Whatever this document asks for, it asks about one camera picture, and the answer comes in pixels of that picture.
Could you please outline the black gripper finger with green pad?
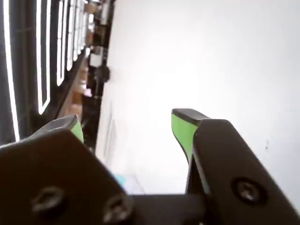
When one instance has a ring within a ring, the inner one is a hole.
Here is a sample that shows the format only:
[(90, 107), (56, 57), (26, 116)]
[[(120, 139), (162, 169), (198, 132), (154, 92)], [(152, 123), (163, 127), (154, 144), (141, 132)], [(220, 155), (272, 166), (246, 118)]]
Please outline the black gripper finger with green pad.
[(83, 144), (75, 115), (0, 149), (3, 225), (129, 224), (133, 202)]
[(298, 212), (231, 122), (174, 108), (171, 127), (189, 166), (185, 192), (205, 198), (206, 224), (299, 224)]

